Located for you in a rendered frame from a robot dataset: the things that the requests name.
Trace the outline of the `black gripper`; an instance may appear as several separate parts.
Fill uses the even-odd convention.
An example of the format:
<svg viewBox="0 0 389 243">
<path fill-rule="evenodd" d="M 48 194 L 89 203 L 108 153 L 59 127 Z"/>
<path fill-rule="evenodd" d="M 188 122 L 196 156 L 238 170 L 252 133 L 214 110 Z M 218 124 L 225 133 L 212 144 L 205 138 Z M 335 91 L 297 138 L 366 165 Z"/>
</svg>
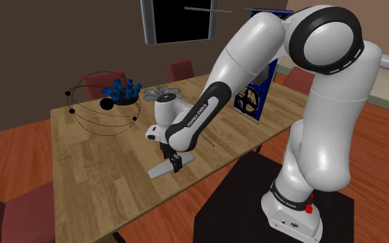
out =
<svg viewBox="0 0 389 243">
<path fill-rule="evenodd" d="M 182 168 L 182 158 L 177 155 L 177 152 L 170 147 L 170 145 L 160 142 L 160 149 L 163 153 L 164 159 L 171 158 L 173 172 L 177 173 Z"/>
</svg>

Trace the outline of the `grey bar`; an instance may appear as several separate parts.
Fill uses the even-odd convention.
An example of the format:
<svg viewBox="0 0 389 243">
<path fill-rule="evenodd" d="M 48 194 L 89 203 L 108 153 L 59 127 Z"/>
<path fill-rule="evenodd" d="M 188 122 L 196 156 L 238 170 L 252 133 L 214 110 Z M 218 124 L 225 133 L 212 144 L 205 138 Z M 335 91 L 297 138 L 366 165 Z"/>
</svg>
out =
<svg viewBox="0 0 389 243">
<path fill-rule="evenodd" d="M 192 162 L 194 157 L 191 153 L 185 152 L 178 155 L 179 159 L 182 161 L 182 166 Z M 156 167 L 148 171 L 148 174 L 151 179 L 157 178 L 161 175 L 175 172 L 175 166 L 171 163 L 170 159 L 164 160 L 162 163 L 158 164 Z"/>
</svg>

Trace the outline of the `thin grey rod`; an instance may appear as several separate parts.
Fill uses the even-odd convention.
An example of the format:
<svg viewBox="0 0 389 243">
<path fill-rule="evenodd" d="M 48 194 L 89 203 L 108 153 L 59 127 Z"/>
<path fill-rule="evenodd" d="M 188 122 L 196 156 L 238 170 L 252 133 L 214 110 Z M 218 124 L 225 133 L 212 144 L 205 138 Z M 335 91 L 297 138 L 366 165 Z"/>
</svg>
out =
<svg viewBox="0 0 389 243">
<path fill-rule="evenodd" d="M 212 147 L 215 147 L 216 145 L 210 140 L 208 139 L 205 135 L 203 135 L 202 133 L 200 133 L 200 136 L 208 143 L 210 144 Z"/>
</svg>

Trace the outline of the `grey flower-shaped dish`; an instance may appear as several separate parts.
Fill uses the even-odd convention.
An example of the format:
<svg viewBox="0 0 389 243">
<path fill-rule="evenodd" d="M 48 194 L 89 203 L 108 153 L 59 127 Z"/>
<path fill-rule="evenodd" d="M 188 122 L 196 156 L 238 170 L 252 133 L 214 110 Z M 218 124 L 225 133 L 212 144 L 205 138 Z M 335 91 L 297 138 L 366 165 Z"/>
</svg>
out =
<svg viewBox="0 0 389 243">
<path fill-rule="evenodd" d="M 159 96 L 173 93 L 179 98 L 183 98 L 183 95 L 180 93 L 180 89 L 178 88 L 168 88 L 167 86 L 156 86 L 155 88 L 146 88 L 144 90 L 145 101 L 155 101 Z"/>
</svg>

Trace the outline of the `black robot stand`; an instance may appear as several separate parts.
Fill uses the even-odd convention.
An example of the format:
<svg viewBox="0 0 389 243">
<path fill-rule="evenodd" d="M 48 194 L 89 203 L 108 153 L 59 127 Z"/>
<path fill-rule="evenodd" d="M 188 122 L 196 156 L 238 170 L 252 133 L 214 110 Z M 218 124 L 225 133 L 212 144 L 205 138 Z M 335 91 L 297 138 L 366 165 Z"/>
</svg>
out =
<svg viewBox="0 0 389 243">
<path fill-rule="evenodd" d="M 255 152 L 242 156 L 195 216 L 193 243 L 302 243 L 267 221 L 261 197 L 281 165 Z M 354 243 L 354 200 L 314 191 L 323 220 L 319 243 Z"/>
</svg>

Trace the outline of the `wooden dining table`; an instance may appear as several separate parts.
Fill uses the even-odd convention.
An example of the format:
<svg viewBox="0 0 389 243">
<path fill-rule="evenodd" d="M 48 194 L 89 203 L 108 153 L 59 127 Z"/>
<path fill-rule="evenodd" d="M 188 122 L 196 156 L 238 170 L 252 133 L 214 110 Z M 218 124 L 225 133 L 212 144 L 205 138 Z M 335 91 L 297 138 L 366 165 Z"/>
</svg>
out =
<svg viewBox="0 0 389 243">
<path fill-rule="evenodd" d="M 178 173 L 151 179 L 148 171 L 162 160 L 157 142 L 145 137 L 155 123 L 154 104 L 140 101 L 140 115 L 126 132 L 102 137 L 83 129 L 66 107 L 51 110 L 53 192 L 56 243 L 111 243 L 121 231 L 132 243 L 183 243 L 192 232 L 165 220 L 148 222 L 143 229 L 134 220 L 185 191 L 212 173 L 286 130 L 303 116 L 307 96 L 272 84 L 258 122 L 225 106 L 205 128 L 192 154 L 194 160 Z M 115 107 L 106 116 L 75 105 L 82 117 L 96 123 L 121 125 L 135 105 Z M 123 127 L 104 127 L 111 135 Z"/>
</svg>

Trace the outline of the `black bowl with blue pieces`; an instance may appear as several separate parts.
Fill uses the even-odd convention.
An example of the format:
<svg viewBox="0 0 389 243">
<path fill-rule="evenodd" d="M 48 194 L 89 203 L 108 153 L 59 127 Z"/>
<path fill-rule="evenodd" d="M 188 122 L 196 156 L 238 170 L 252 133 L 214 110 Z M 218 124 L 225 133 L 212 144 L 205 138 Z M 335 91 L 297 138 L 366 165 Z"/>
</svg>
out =
<svg viewBox="0 0 389 243">
<path fill-rule="evenodd" d="M 112 88 L 104 87 L 102 92 L 106 95 L 100 101 L 100 106 L 104 110 L 110 110 L 114 105 L 127 106 L 134 104 L 139 98 L 139 92 L 142 87 L 141 84 L 133 85 L 133 80 L 127 81 L 126 87 L 123 87 L 120 80 L 116 79 Z"/>
</svg>

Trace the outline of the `red chair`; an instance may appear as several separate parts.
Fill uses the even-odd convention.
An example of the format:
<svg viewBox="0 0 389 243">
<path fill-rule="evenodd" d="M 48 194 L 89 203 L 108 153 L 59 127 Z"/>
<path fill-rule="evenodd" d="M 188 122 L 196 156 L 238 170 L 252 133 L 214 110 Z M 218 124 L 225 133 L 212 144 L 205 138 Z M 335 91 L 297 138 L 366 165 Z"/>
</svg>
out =
<svg viewBox="0 0 389 243">
<path fill-rule="evenodd" d="M 190 59 L 169 63 L 167 65 L 169 81 L 175 82 L 194 77 L 193 68 Z"/>
<path fill-rule="evenodd" d="M 52 182 L 0 202 L 0 243 L 55 243 Z"/>
<path fill-rule="evenodd" d="M 305 95 L 309 95 L 312 82 L 314 81 L 314 74 L 307 72 L 297 66 L 291 69 L 289 75 L 283 82 L 283 86 L 291 88 Z"/>
<path fill-rule="evenodd" d="M 127 80 L 123 70 L 101 71 L 84 76 L 83 82 L 86 85 L 88 98 L 90 100 L 104 98 L 105 94 L 102 92 L 102 89 L 104 87 L 112 88 L 116 79 L 119 79 L 122 86 L 126 87 Z"/>
</svg>

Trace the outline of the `blue standing banner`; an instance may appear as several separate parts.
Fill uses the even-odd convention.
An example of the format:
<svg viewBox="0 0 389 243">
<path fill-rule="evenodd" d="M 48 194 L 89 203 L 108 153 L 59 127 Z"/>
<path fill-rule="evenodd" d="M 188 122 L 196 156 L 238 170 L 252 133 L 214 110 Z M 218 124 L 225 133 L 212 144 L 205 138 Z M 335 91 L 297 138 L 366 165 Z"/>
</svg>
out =
<svg viewBox="0 0 389 243">
<path fill-rule="evenodd" d="M 284 53 L 285 29 L 273 12 L 257 12 L 231 38 L 225 51 L 245 71 L 237 80 L 234 107 L 257 122 L 274 78 L 277 59 Z"/>
</svg>

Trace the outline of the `dark window with grey frame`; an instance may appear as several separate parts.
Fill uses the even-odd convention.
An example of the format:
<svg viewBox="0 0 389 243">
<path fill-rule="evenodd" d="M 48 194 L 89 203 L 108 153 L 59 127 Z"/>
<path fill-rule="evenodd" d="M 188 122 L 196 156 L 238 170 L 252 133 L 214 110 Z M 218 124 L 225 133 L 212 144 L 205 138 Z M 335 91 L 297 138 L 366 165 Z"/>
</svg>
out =
<svg viewBox="0 0 389 243">
<path fill-rule="evenodd" d="M 140 0 L 145 44 L 212 40 L 218 0 Z"/>
</svg>

